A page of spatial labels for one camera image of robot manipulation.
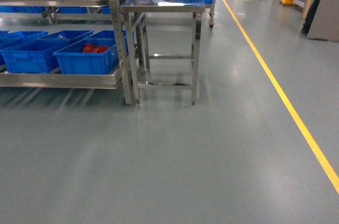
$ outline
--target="yellow floor line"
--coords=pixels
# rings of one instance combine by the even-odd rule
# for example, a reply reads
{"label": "yellow floor line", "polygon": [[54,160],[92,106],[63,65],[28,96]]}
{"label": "yellow floor line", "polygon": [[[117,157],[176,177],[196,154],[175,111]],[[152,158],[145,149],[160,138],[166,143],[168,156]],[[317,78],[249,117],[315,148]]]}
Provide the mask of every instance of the yellow floor line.
{"label": "yellow floor line", "polygon": [[238,21],[237,17],[233,13],[232,9],[229,7],[227,4],[226,0],[222,0],[227,7],[228,11],[230,12],[231,16],[233,17],[234,21],[237,23],[239,29],[241,30],[243,36],[245,37],[246,41],[248,44],[251,46],[255,56],[257,57],[258,61],[260,62],[261,66],[263,67],[264,71],[266,72],[267,76],[271,80],[273,86],[275,87],[276,91],[278,92],[279,96],[281,97],[282,102],[285,104],[286,108],[290,112],[291,116],[293,117],[294,121],[296,122],[299,130],[301,131],[302,135],[306,139],[307,143],[309,144],[311,150],[313,151],[314,155],[318,159],[319,163],[323,167],[326,175],[328,176],[329,180],[333,184],[334,188],[337,190],[337,193],[339,194],[339,178],[337,174],[335,173],[333,167],[330,165],[328,160],[326,159],[325,155],[323,154],[322,150],[319,148],[317,142],[314,140],[312,137],[311,133],[305,126],[304,122],[300,118],[299,114],[297,113],[296,109],[292,106],[291,102],[287,98],[285,92],[279,85],[278,81],[275,79],[274,75],[268,68],[267,64],[265,63],[264,59],[260,55],[259,51],[257,48],[254,46],[253,42],[245,32],[243,26],[240,24]]}

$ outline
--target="table top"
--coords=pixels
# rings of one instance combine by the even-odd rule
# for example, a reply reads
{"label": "table top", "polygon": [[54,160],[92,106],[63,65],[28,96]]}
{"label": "table top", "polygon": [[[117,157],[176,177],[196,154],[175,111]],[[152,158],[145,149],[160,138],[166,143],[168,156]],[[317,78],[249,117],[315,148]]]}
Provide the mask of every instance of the table top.
{"label": "table top", "polygon": [[122,12],[205,12],[203,0],[126,0]]}

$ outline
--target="gray epoxy floor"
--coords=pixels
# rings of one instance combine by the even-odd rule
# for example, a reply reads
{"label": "gray epoxy floor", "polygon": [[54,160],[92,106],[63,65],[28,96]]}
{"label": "gray epoxy floor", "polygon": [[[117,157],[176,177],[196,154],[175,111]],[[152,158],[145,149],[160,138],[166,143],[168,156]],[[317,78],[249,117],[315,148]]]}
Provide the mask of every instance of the gray epoxy floor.
{"label": "gray epoxy floor", "polygon": [[[279,0],[226,1],[338,173],[339,43],[300,36]],[[188,26],[166,32],[164,17],[149,16],[151,52],[189,51]],[[126,106],[121,89],[1,88],[0,223],[339,223],[338,194],[221,0],[207,20],[194,107],[189,92]],[[150,77],[189,72],[154,61]]]}

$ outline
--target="person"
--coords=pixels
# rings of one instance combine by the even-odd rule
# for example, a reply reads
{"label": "person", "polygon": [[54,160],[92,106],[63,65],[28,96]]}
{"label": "person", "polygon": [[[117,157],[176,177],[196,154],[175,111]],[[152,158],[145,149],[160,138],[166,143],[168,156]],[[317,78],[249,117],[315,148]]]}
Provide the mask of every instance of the person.
{"label": "person", "polygon": [[307,16],[305,18],[305,23],[301,29],[301,33],[305,36],[307,36],[309,29],[311,28],[312,21],[314,19],[314,16],[316,14],[316,11],[318,9],[320,0],[314,0],[311,7],[309,8],[309,11],[307,13]]}

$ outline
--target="metal shelf frame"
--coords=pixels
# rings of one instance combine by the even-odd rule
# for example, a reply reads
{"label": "metal shelf frame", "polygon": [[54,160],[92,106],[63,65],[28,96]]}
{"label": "metal shelf frame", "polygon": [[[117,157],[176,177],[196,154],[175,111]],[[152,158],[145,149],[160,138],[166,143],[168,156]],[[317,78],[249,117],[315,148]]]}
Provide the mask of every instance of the metal shelf frame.
{"label": "metal shelf frame", "polygon": [[[129,56],[126,53],[119,0],[0,0],[0,6],[99,7],[107,4],[111,9],[111,15],[108,16],[112,20],[119,56],[119,66],[109,75],[64,75],[60,74],[58,70],[52,71],[50,74],[11,74],[3,66],[0,68],[0,86],[116,89],[122,84],[126,104],[133,104],[134,93],[131,85],[130,65],[134,62],[129,61]],[[140,39],[138,33],[139,29],[136,27],[137,39]],[[140,48],[139,45],[137,50],[139,56],[142,54]]]}

